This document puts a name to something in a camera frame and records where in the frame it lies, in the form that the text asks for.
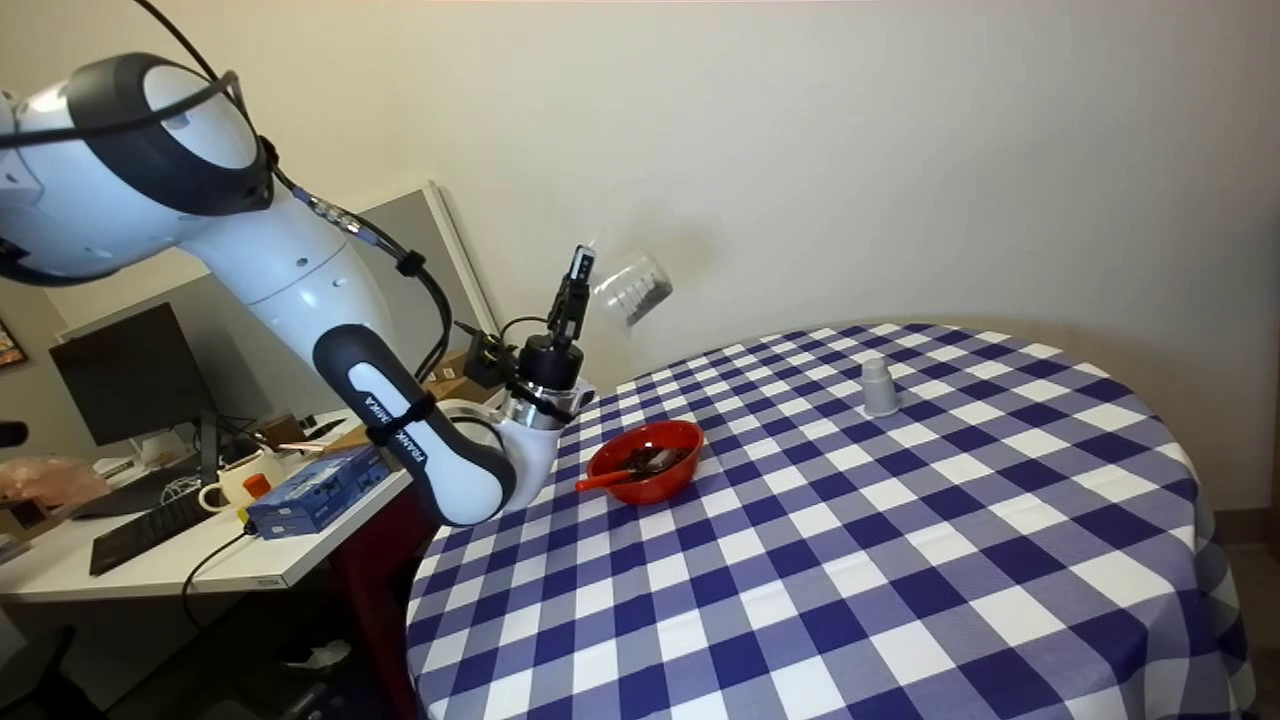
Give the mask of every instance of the white desk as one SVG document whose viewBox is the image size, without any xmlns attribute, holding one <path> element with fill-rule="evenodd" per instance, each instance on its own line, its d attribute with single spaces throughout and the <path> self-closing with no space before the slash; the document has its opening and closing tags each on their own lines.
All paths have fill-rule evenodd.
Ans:
<svg viewBox="0 0 1280 720">
<path fill-rule="evenodd" d="M 358 527 L 364 527 L 385 503 L 409 487 L 409 474 L 393 474 L 364 492 L 341 521 L 312 536 L 242 542 L 199 569 L 193 595 L 218 594 L 281 594 L 307 576 L 328 552 L 335 552 Z M 112 521 L 63 521 L 35 536 L 27 552 L 0 564 L 0 599 L 19 603 L 76 603 L 76 599 L 143 599 L 182 595 L 188 572 L 242 531 L 231 511 L 220 511 L 167 543 L 105 572 L 89 576 L 91 542 L 128 515 Z"/>
</svg>

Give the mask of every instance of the blue checkered tablecloth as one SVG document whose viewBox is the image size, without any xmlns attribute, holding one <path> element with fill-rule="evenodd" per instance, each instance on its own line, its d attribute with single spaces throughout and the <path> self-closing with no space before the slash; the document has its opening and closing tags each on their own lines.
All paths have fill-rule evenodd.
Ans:
<svg viewBox="0 0 1280 720">
<path fill-rule="evenodd" d="M 900 414 L 867 422 L 859 357 Z M 662 508 L 576 497 L 643 422 L 708 433 Z M 809 329 L 649 371 L 525 511 L 439 531 L 428 717 L 1238 717 L 1252 673 L 1198 474 L 1112 378 L 937 324 Z"/>
</svg>

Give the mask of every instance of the floor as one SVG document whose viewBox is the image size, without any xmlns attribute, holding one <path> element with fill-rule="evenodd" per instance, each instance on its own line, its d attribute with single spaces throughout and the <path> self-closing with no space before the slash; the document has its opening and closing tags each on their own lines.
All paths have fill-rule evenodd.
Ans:
<svg viewBox="0 0 1280 720">
<path fill-rule="evenodd" d="M 1280 564 L 1265 543 L 1230 543 L 1252 644 L 1259 717 L 1280 720 Z"/>
</svg>

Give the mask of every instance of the clear cup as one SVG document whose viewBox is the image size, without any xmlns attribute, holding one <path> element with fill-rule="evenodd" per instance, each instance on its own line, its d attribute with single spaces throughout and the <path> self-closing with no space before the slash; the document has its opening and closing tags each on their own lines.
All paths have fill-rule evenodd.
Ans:
<svg viewBox="0 0 1280 720">
<path fill-rule="evenodd" d="M 673 277 L 649 252 L 606 277 L 595 288 L 612 329 L 636 329 L 656 305 L 673 295 Z"/>
</svg>

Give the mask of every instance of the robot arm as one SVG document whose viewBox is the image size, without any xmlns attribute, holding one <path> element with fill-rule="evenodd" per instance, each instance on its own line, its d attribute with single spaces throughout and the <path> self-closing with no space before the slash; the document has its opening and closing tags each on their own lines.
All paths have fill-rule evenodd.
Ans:
<svg viewBox="0 0 1280 720">
<path fill-rule="evenodd" d="M 112 58 L 15 106 L 0 95 L 0 277 L 81 283 L 186 249 L 312 366 L 444 523 L 496 515 L 522 455 L 448 424 L 387 351 L 353 242 L 292 195 L 272 148 L 209 77 Z"/>
</svg>

